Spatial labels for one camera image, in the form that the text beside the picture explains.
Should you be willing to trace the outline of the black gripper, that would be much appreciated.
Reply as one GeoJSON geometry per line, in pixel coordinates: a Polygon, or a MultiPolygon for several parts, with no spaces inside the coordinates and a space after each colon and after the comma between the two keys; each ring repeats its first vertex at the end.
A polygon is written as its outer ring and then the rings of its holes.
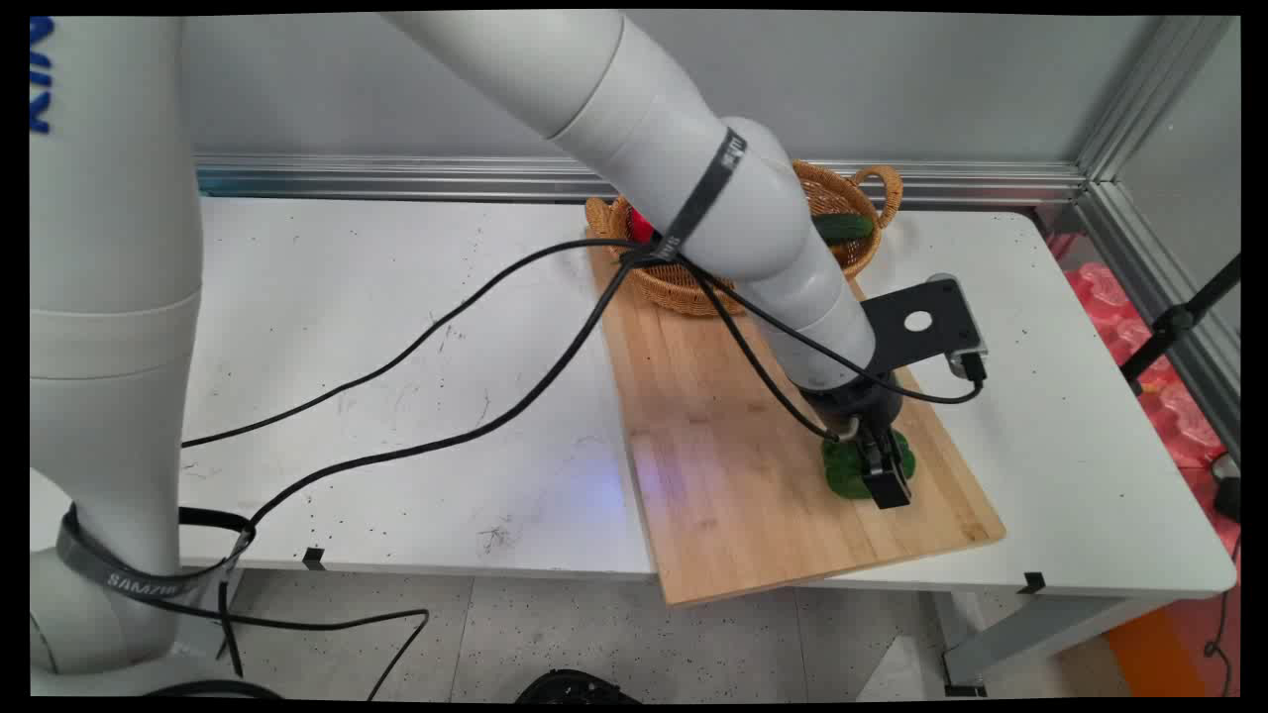
{"type": "Polygon", "coordinates": [[[883,384],[856,377],[827,391],[798,388],[801,398],[828,430],[848,439],[852,419],[858,420],[857,452],[862,461],[862,482],[872,502],[883,510],[910,504],[910,480],[915,474],[915,454],[910,443],[893,428],[902,410],[902,395],[883,384]]]}

